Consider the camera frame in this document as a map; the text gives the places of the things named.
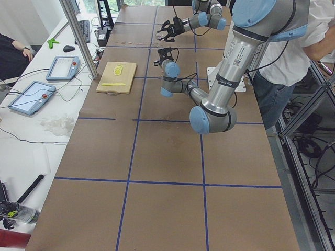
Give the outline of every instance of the green object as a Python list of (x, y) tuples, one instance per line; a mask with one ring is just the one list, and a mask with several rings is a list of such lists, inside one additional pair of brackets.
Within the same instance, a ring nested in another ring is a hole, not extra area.
[(51, 38), (50, 40), (48, 40), (48, 44), (49, 44), (49, 49), (53, 48), (53, 44), (54, 43), (59, 43), (58, 41), (56, 41), (55, 38)]

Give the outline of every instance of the white shirt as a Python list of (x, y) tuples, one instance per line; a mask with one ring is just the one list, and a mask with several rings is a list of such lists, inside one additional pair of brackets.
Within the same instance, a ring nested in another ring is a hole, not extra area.
[[(291, 40), (278, 61), (260, 69), (261, 75), (273, 84), (286, 86), (301, 81), (310, 67), (310, 59), (304, 53), (303, 47), (320, 42), (333, 20), (335, 20), (335, 7), (330, 0), (311, 0), (306, 34)], [(286, 41), (269, 43), (260, 67), (276, 60), (286, 43)]]

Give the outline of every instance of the yellow square board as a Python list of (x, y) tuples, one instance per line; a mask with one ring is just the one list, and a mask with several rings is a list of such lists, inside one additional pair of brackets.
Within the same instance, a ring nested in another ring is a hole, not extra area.
[(129, 94), (135, 71), (136, 63), (107, 62), (96, 91)]

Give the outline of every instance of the blue jeans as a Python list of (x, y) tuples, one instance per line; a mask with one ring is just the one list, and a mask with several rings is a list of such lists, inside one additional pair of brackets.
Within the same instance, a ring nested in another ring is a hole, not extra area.
[(253, 79), (253, 89), (265, 129), (274, 126), (292, 95), (294, 85), (277, 85), (267, 81), (259, 71)]

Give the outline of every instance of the mouse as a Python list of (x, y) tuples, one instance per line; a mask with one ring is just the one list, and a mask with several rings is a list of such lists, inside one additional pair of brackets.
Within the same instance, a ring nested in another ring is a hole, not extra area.
[(65, 45), (64, 48), (63, 48), (64, 52), (70, 52), (70, 51), (73, 51), (73, 50), (75, 50), (75, 47), (70, 46), (70, 45)]

